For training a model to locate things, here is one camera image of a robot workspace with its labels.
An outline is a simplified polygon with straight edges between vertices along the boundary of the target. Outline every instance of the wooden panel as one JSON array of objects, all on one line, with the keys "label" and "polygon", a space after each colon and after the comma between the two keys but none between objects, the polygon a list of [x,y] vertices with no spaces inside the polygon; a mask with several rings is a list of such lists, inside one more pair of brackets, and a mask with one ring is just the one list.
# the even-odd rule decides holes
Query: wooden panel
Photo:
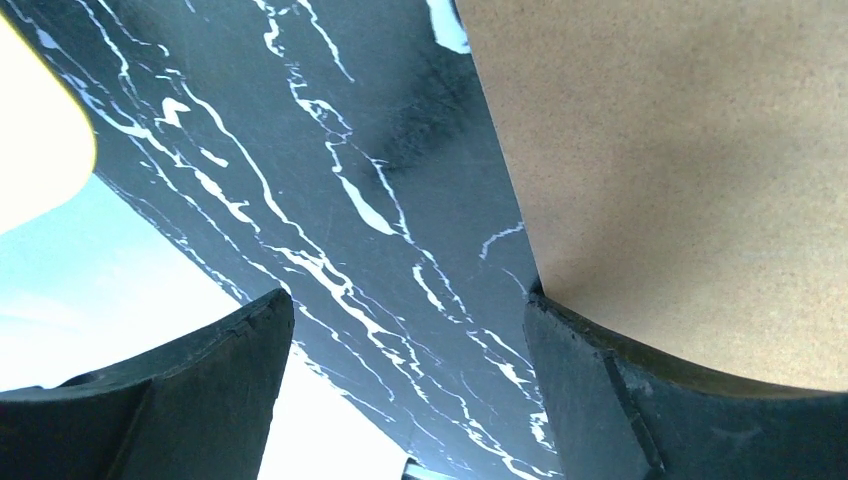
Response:
[{"label": "wooden panel", "polygon": [[848,4],[461,0],[548,296],[848,389]]}]

